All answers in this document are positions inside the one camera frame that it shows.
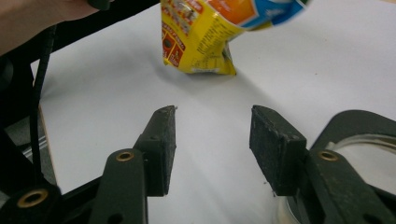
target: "human hand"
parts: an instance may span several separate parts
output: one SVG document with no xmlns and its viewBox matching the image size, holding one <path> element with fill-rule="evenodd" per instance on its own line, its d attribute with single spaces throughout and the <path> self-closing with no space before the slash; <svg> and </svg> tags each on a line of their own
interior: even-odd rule
<svg viewBox="0 0 396 224">
<path fill-rule="evenodd" d="M 91 7 L 87 0 L 36 0 L 57 22 L 74 21 L 87 17 L 98 9 Z"/>
</svg>

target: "brass screw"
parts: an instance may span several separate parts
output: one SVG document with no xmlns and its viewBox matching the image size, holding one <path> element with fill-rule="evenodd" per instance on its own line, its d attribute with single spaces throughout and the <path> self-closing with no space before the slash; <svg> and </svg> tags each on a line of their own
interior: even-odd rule
<svg viewBox="0 0 396 224">
<path fill-rule="evenodd" d="M 325 161 L 338 161 L 337 155 L 329 151 L 320 151 L 319 156 Z"/>
<path fill-rule="evenodd" d="M 17 206 L 19 208 L 29 208 L 42 203 L 49 196 L 46 189 L 33 189 L 24 194 L 18 200 Z"/>
<path fill-rule="evenodd" d="M 132 152 L 121 152 L 118 156 L 117 156 L 117 161 L 128 161 L 134 158 L 134 153 Z"/>
</svg>

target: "yellow snack bag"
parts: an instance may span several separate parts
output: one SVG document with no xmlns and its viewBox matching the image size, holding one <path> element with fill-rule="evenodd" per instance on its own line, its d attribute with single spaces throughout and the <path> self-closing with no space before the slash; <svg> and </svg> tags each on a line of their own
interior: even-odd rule
<svg viewBox="0 0 396 224">
<path fill-rule="evenodd" d="M 295 0 L 161 0 L 163 61 L 184 73 L 235 75 L 228 42 L 288 20 Z"/>
</svg>

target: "white table surface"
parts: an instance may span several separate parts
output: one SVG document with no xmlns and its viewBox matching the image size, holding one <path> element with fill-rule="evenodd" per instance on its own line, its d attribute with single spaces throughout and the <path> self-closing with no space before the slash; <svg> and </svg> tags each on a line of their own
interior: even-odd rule
<svg viewBox="0 0 396 224">
<path fill-rule="evenodd" d="M 81 39 L 52 54 L 41 100 L 58 184 L 66 193 L 101 175 L 156 109 L 176 105 L 170 192 L 148 199 L 149 222 L 270 223 L 276 198 L 248 147 L 251 107 L 279 112 L 308 147 L 341 111 L 396 119 L 395 22 L 395 4 L 313 1 L 233 40 L 236 77 L 163 65 L 159 6 Z M 377 175 L 393 176 L 388 190 L 395 170 Z"/>
</svg>

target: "plastic packaging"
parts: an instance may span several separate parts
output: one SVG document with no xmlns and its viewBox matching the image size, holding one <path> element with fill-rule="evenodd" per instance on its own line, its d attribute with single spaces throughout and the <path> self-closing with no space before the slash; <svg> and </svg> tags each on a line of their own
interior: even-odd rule
<svg viewBox="0 0 396 224">
<path fill-rule="evenodd" d="M 161 0 L 163 61 L 184 73 L 235 75 L 228 42 L 287 21 L 295 0 Z"/>
</svg>

